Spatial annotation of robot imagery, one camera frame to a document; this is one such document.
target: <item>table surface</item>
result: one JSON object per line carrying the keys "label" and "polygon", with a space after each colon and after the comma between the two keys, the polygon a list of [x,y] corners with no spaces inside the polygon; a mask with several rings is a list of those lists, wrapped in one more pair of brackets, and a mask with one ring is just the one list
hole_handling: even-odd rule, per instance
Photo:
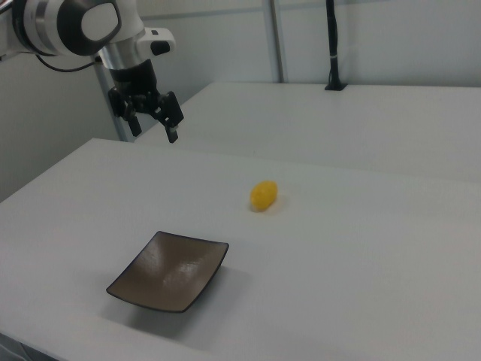
{"label": "table surface", "polygon": [[[183,105],[184,150],[481,182],[481,89],[214,83]],[[138,144],[172,147],[163,126]]]}
{"label": "table surface", "polygon": [[[0,333],[69,361],[479,359],[480,182],[221,155],[214,138],[94,140],[1,203]],[[253,213],[264,179],[280,195]],[[105,292],[159,230],[231,245],[185,314]]]}

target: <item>yellow object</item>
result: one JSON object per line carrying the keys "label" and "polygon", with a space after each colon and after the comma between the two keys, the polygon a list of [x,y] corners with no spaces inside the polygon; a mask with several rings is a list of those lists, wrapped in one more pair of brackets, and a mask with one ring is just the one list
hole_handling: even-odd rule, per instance
{"label": "yellow object", "polygon": [[277,198],[277,183],[264,180],[257,184],[250,193],[250,203],[257,211],[265,211]]}

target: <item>square plate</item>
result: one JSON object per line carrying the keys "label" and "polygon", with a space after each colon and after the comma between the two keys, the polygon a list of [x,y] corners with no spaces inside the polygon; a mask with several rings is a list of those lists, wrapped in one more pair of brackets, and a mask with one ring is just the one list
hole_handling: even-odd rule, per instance
{"label": "square plate", "polygon": [[216,274],[227,243],[157,232],[107,292],[133,305],[185,312]]}

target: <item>white wall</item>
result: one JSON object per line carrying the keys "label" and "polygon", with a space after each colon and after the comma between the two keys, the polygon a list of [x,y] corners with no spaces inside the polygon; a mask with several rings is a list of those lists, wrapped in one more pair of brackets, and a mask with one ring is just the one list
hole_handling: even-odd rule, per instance
{"label": "white wall", "polygon": [[[325,0],[278,0],[287,76],[325,83]],[[341,79],[481,86],[480,0],[335,0]]]}
{"label": "white wall", "polygon": [[118,139],[92,69],[60,74],[26,54],[0,63],[0,108],[0,201],[89,139]]}
{"label": "white wall", "polygon": [[[279,80],[268,0],[138,0],[138,9],[146,26],[174,34],[175,52],[153,64],[159,91],[174,91],[181,104],[217,81]],[[104,89],[113,86],[107,72],[105,80]],[[156,124],[138,117],[144,131]]]}

